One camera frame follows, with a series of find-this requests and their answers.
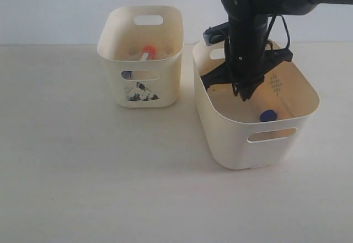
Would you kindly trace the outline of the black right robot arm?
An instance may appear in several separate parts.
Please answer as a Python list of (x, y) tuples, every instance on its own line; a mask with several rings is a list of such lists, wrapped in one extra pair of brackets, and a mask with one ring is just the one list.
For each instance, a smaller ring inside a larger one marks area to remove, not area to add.
[(276, 18), (302, 16), (320, 4), (352, 4), (352, 0), (221, 0), (225, 23), (203, 33), (207, 46), (223, 43), (223, 63), (201, 75), (205, 89), (230, 84), (234, 96), (249, 100), (265, 75), (283, 62), (291, 62), (290, 44), (275, 49), (269, 40)]

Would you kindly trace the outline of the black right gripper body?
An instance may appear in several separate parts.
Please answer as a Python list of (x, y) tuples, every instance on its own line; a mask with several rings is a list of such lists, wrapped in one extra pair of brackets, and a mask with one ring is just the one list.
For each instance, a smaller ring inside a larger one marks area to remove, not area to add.
[(245, 21), (228, 19), (228, 81), (262, 83), (264, 42), (268, 29), (267, 14), (251, 16)]

